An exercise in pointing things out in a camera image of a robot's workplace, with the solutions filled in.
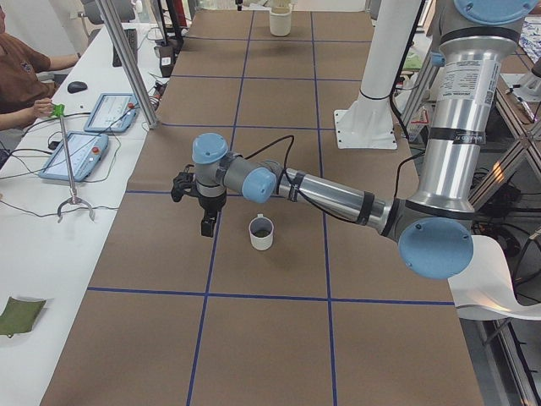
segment white container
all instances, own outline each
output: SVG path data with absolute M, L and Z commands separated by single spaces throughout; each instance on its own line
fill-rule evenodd
M 288 36 L 291 32 L 292 10 L 287 13 L 269 11 L 269 27 L 273 36 Z
M 270 219 L 258 214 L 248 225 L 250 242 L 252 246 L 259 250 L 268 250 L 272 245 L 274 235 L 274 224 Z

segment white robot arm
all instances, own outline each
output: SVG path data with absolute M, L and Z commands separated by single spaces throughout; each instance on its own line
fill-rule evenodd
M 398 243 L 404 262 L 420 275 L 456 275 L 473 256 L 474 209 L 467 198 L 500 65 L 515 51 L 522 21 L 536 4 L 440 0 L 437 35 L 444 74 L 419 186 L 411 197 L 382 200 L 276 162 L 253 163 L 228 151 L 220 135 L 203 134 L 194 142 L 194 173 L 187 167 L 173 180 L 172 198 L 197 197 L 205 209 L 201 232 L 212 236 L 227 189 L 258 203 L 277 193 L 374 228 Z

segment blue and white device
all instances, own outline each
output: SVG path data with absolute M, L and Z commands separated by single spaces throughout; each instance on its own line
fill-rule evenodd
M 135 120 L 135 105 L 137 99 L 131 93 L 102 93 L 85 124 L 85 131 L 123 133 Z
M 92 173 L 105 154 L 109 145 L 109 137 L 106 134 L 70 131 L 67 138 L 74 180 L 81 182 Z M 49 157 L 38 176 L 44 179 L 69 181 L 63 142 L 58 144 L 57 149 Z

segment computer mouse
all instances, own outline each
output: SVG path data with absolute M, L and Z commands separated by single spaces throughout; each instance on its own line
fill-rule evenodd
M 68 85 L 68 93 L 77 93 L 78 91 L 85 91 L 88 89 L 88 85 L 85 82 L 76 80 Z

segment white robot link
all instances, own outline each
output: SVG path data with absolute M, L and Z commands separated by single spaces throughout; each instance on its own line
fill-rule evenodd
M 389 1 L 383 0 L 381 9 Z M 379 199 L 277 162 L 250 162 L 229 151 L 220 135 L 202 134 L 193 144 L 194 171 L 189 171 L 190 165 L 173 180 L 173 200 L 197 197 L 205 209 L 201 232 L 212 236 L 227 189 L 258 203 L 276 193 L 374 228 L 396 241 L 406 265 L 422 276 L 456 275 L 473 257 L 469 229 L 474 209 L 467 198 L 500 65 L 515 51 L 523 20 L 536 4 L 534 0 L 438 1 L 434 42 L 440 56 L 434 61 L 444 61 L 443 80 L 418 189 L 409 198 Z

